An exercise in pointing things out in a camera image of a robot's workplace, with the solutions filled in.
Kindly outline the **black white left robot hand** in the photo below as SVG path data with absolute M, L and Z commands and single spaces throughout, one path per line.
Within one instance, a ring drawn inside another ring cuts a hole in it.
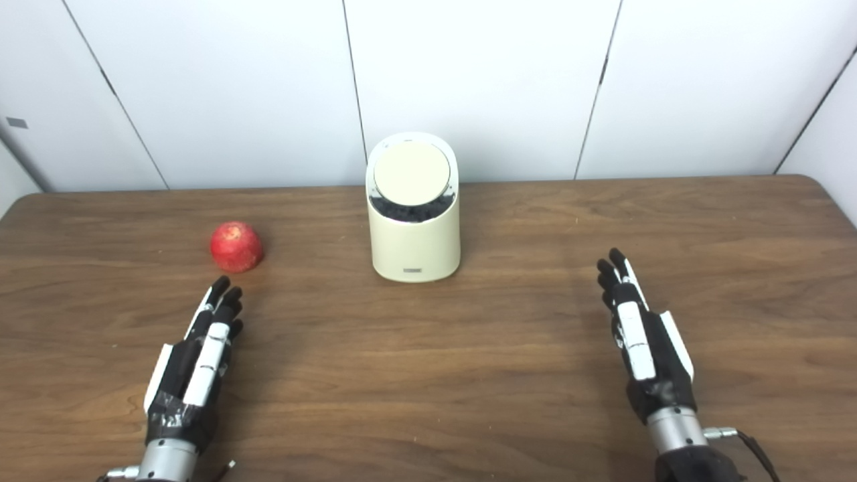
M 171 439 L 201 455 L 218 427 L 216 404 L 244 328 L 242 289 L 221 276 L 208 287 L 181 341 L 160 351 L 144 396 L 146 443 Z

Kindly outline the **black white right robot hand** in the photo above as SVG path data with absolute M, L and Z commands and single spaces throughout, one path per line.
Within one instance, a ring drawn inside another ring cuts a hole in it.
M 625 393 L 631 409 L 644 424 L 664 409 L 697 410 L 694 364 L 672 314 L 649 308 L 630 260 L 619 249 L 598 260 L 597 269 L 613 341 L 629 375 Z

